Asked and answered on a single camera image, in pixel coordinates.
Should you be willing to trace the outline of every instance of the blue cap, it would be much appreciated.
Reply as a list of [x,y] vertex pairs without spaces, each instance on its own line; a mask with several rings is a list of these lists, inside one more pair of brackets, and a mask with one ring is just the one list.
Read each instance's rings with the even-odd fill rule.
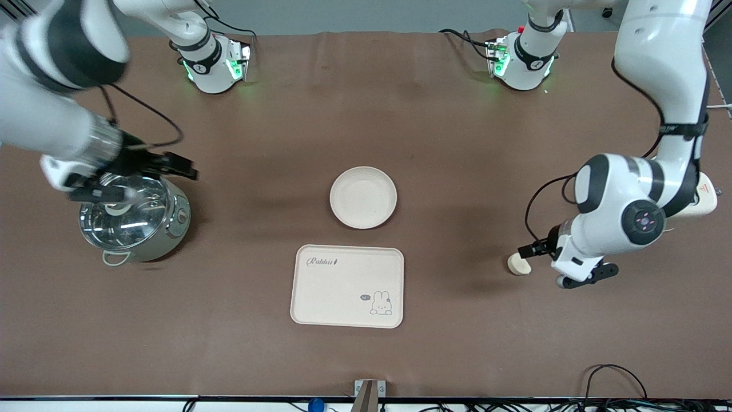
[[325,412],[325,402],[319,397],[312,398],[307,403],[307,412]]

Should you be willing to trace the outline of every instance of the green led light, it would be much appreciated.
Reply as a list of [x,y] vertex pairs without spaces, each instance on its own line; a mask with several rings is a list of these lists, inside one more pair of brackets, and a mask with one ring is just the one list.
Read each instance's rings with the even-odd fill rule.
[[242,78],[242,69],[241,65],[237,62],[232,62],[229,59],[226,59],[226,65],[231,72],[231,77],[234,78],[234,80],[239,80]]
[[503,76],[503,74],[506,72],[506,67],[508,66],[508,63],[511,61],[511,56],[506,53],[504,54],[504,58],[501,59],[498,63],[496,63],[496,76]]
[[193,75],[190,74],[190,69],[188,68],[188,64],[186,64],[185,60],[183,61],[183,67],[185,67],[185,71],[188,73],[188,80],[193,81]]
[[552,56],[552,58],[549,59],[549,62],[547,63],[547,70],[544,72],[544,77],[549,76],[549,70],[551,69],[552,63],[554,63],[554,56]]

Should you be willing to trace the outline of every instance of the rabbit logo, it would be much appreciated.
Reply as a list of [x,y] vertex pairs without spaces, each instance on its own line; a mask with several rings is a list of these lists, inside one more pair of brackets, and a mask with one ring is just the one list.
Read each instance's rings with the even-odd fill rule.
[[374,292],[371,303],[371,314],[392,314],[392,299],[389,292]]

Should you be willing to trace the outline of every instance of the pot handle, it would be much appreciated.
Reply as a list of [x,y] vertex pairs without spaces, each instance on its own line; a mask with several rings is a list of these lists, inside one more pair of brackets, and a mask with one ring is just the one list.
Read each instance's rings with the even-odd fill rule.
[[[111,263],[108,260],[109,256],[124,256],[124,258],[117,263]],[[104,264],[107,266],[112,266],[112,267],[120,266],[120,265],[125,264],[126,261],[128,261],[128,259],[130,258],[130,256],[132,256],[131,251],[126,251],[126,252],[122,252],[122,253],[114,252],[114,251],[103,251],[102,252],[102,262],[104,262]]]

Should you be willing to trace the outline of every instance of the small round object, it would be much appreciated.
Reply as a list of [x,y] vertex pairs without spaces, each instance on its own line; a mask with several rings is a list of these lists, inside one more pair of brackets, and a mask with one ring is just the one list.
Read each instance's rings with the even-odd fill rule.
[[307,412],[324,412],[325,411],[325,402],[319,397],[312,398],[307,403]]
[[525,276],[531,273],[531,265],[518,252],[508,258],[508,268],[516,276]]
[[188,212],[185,209],[178,210],[178,222],[185,223],[188,221]]
[[571,283],[571,279],[565,283],[565,279],[568,279],[565,275],[559,275],[556,277],[556,285],[561,289],[567,288],[567,283]]
[[132,207],[132,205],[124,205],[122,203],[106,204],[106,205],[104,205],[104,211],[109,213],[112,216],[122,216],[131,207]]
[[386,173],[369,166],[346,170],[333,182],[330,207],[338,220],[354,229],[384,223],[397,207],[397,188]]

